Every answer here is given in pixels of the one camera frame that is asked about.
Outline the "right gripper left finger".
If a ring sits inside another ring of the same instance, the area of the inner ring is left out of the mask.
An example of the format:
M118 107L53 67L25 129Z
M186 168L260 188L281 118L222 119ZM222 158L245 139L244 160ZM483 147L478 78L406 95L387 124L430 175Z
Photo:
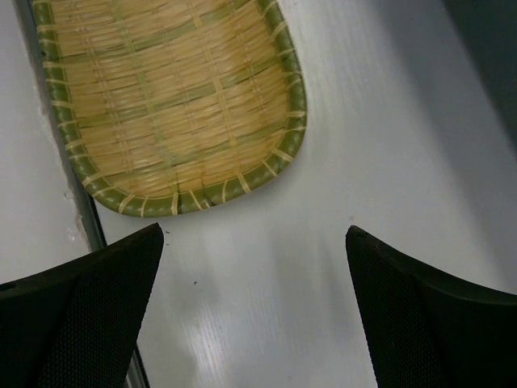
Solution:
M162 257L154 223L1 286L3 387L121 387Z

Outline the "woven bamboo tray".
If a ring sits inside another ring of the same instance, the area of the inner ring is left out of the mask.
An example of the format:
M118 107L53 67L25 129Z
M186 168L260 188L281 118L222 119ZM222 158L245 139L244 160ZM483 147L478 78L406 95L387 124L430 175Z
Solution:
M34 1L57 127L89 194L131 217L224 204L278 176L307 125L276 1Z

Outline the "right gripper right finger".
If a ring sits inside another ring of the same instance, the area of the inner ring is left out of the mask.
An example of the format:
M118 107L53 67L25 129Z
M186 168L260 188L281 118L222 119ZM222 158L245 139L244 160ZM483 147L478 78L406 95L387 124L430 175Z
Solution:
M514 387L516 296L462 280L357 226L347 261L379 387Z

